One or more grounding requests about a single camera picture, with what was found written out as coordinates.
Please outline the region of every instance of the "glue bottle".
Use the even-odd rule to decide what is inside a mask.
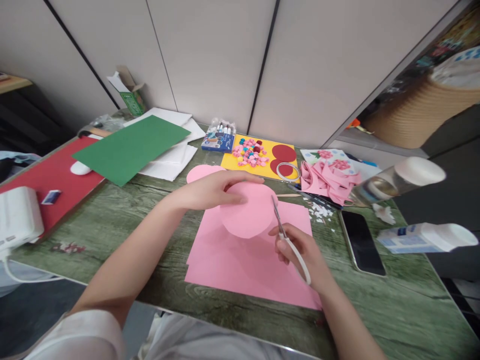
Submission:
[[[382,230],[377,240],[393,254],[447,253],[479,243],[477,237],[463,226],[428,222]]]
[[[445,171],[430,160],[407,157],[355,186],[349,198],[354,206],[368,207],[422,186],[439,183],[446,177]]]

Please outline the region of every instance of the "dark red paper circle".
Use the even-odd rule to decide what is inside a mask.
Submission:
[[[279,160],[279,159],[272,160],[270,162],[270,169],[275,174],[277,174],[277,166],[279,166],[280,163],[285,163],[285,162],[286,161],[282,161],[282,160]],[[291,167],[291,166],[288,166],[288,165],[282,165],[282,166],[280,166],[280,169],[278,169],[278,170],[280,171],[280,174],[282,174],[284,177],[292,175],[292,173],[294,172],[294,168]]]
[[[275,145],[271,149],[271,153],[276,159],[281,160],[282,163],[291,163],[297,159],[297,153],[295,150],[287,145]]]

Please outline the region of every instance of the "hand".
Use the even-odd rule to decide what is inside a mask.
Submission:
[[[319,294],[324,293],[330,284],[335,283],[335,280],[314,238],[289,223],[284,223],[282,226],[303,261],[305,261],[308,272],[310,272],[311,287]],[[292,262],[305,279],[302,266],[294,251],[285,240],[280,240],[279,227],[275,226],[268,235],[276,236],[275,252],[278,254],[278,260],[286,265]]]
[[[264,183],[264,179],[246,171],[217,171],[182,186],[167,198],[172,200],[175,207],[187,210],[206,210],[223,204],[244,204],[247,199],[243,196],[226,193],[232,185],[242,181]]]

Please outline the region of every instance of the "wooden table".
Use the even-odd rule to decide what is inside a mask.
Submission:
[[[190,144],[199,147],[200,143]],[[298,149],[297,159],[302,159]],[[174,182],[143,175],[123,187],[107,182],[48,240],[18,248],[12,259],[88,284],[155,204],[186,183],[191,168],[219,164],[220,160],[220,155],[199,149]],[[280,181],[267,179],[265,184],[277,194],[291,192]],[[282,201],[308,206],[301,197]],[[405,225],[395,203],[388,204],[397,226]],[[389,227],[369,208],[349,210],[365,216],[374,237]],[[202,215],[202,211],[186,214],[138,300],[314,357],[334,359],[336,350],[328,325],[315,324],[321,312],[184,281]],[[377,242],[388,276],[360,273],[349,258],[338,214],[326,224],[315,219],[311,222],[313,236],[336,281],[390,359],[469,358],[479,346],[478,339],[425,255],[394,255]],[[70,243],[85,250],[71,254],[57,250],[58,244]]]

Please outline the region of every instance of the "white sleeve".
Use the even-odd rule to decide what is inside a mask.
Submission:
[[[123,360],[122,329],[104,310],[77,312],[63,319],[25,360]]]

